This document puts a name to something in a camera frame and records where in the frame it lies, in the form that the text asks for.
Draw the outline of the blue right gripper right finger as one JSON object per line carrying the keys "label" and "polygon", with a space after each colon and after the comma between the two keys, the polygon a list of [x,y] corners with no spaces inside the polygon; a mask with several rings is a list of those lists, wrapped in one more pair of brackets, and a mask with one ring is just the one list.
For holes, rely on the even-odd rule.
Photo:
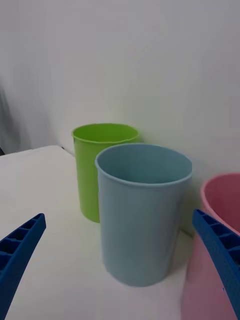
{"label": "blue right gripper right finger", "polygon": [[206,247],[236,317],[240,318],[240,236],[201,210],[192,224]]}

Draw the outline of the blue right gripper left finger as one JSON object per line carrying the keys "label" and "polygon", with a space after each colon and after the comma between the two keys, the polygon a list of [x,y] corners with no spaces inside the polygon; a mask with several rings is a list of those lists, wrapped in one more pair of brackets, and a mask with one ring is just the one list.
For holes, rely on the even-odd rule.
{"label": "blue right gripper left finger", "polygon": [[0,241],[0,319],[4,320],[25,269],[46,229],[43,213]]}

